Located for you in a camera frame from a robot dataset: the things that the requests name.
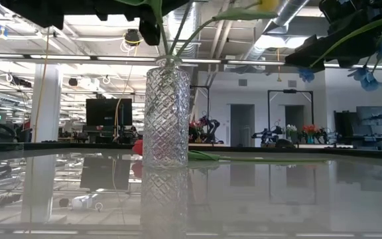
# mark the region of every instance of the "white pillar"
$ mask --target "white pillar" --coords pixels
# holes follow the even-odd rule
[[[63,75],[57,65],[47,65],[42,84],[44,65],[37,64],[33,86],[32,103],[32,142],[57,140],[60,98]],[[21,220],[22,222],[45,223],[50,220],[52,210],[52,190],[55,176],[55,155],[27,158]]]
[[[60,99],[63,74],[59,71],[57,65],[47,65],[41,95],[40,86],[42,84],[43,74],[44,65],[37,64],[34,74],[35,80],[33,85],[31,117],[32,142],[34,142],[34,135],[37,133],[35,143],[45,140],[57,140],[58,138],[58,120],[60,118]],[[38,107],[39,117],[36,122]]]

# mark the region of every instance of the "green leaf on table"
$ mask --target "green leaf on table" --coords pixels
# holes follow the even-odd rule
[[[128,4],[130,6],[139,6],[139,5],[142,5],[144,3],[147,3],[147,0],[114,0],[114,1],[118,1],[120,3]]]
[[[203,153],[200,151],[191,150],[188,152],[189,160],[208,160],[208,161],[219,161],[220,156],[211,153]]]
[[[245,9],[243,7],[234,7],[222,13],[219,13],[217,16],[213,17],[213,20],[257,20],[257,19],[273,19],[278,17],[278,14],[271,11],[257,11]]]

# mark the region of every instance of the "red object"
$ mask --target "red object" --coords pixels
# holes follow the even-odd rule
[[[132,165],[133,175],[139,179],[143,177],[143,162],[137,162]]]
[[[135,145],[133,146],[132,150],[135,153],[143,156],[143,140],[142,139],[136,140]]]

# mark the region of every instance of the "pipe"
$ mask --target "pipe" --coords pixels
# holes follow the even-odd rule
[[[291,20],[297,15],[297,13],[309,2],[309,0],[283,0],[281,4],[277,6],[275,12],[278,13],[278,17],[270,20],[262,35],[255,41],[255,44],[248,50],[243,57],[243,60],[258,60],[266,48],[258,46],[262,43],[263,35],[269,31],[278,27],[285,26],[291,22]]]

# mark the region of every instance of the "monitor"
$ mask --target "monitor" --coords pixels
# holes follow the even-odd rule
[[[115,112],[119,99],[87,99],[86,125],[115,125]],[[121,99],[117,113],[118,124],[132,125],[132,99]]]
[[[357,116],[361,125],[382,125],[382,106],[358,106]]]

